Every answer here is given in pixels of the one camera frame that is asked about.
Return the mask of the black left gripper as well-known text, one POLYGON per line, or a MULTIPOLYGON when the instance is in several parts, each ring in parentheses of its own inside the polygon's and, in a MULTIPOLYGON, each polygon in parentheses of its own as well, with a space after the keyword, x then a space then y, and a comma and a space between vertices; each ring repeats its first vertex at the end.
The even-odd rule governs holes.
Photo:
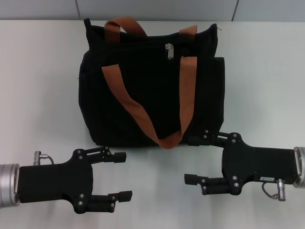
POLYGON ((87 150, 77 149, 65 163, 20 167, 18 198, 21 203, 66 200, 72 204, 77 214, 113 213, 116 202, 131 201, 132 191, 91 196, 91 164, 125 161, 125 152, 112 153, 108 146, 101 146, 87 150))

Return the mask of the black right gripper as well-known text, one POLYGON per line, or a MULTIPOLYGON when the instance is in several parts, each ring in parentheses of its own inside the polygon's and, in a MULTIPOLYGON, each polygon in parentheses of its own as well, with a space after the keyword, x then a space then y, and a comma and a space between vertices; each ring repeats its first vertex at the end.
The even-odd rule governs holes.
POLYGON ((295 153, 292 149, 253 147, 247 145, 238 133, 214 133, 207 129, 202 135, 190 136, 188 145, 223 148, 223 177, 184 175, 185 184, 200 185, 203 195, 239 195, 248 182, 276 183, 281 179, 291 185, 297 178, 295 153))

